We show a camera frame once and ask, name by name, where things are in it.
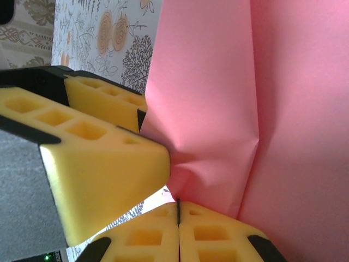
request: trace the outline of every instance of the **pink fabric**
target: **pink fabric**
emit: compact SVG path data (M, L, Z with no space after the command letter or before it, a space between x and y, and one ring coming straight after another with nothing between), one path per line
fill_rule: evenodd
M176 197L239 212L289 261L349 261L348 16L346 0L164 1L141 131L171 151Z

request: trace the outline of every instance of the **pink paper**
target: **pink paper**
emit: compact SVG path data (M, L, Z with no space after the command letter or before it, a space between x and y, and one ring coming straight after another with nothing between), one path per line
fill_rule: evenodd
M348 17L345 0L164 1L142 133L171 151L175 197L232 217L243 198L289 261L349 261Z
M174 197L236 216L258 143L249 2L164 1L146 99Z

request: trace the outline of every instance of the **yellow foam block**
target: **yellow foam block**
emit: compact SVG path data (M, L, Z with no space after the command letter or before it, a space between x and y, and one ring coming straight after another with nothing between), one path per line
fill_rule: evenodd
M178 262L179 236L176 203L157 209L100 235L111 244L101 262Z
M61 139L40 150L70 246L169 178L170 157L162 145L21 88L0 89L0 114Z
M81 76L64 80L70 107L138 133L137 110L147 111L143 95Z
M190 202L180 213L181 262L263 262L247 238L267 239L258 229Z

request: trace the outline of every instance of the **tree illustration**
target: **tree illustration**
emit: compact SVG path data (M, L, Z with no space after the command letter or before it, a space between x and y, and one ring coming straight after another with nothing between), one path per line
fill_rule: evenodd
M143 38L136 35L123 60L125 71L121 74L122 85L145 92L152 54L152 40L149 35Z

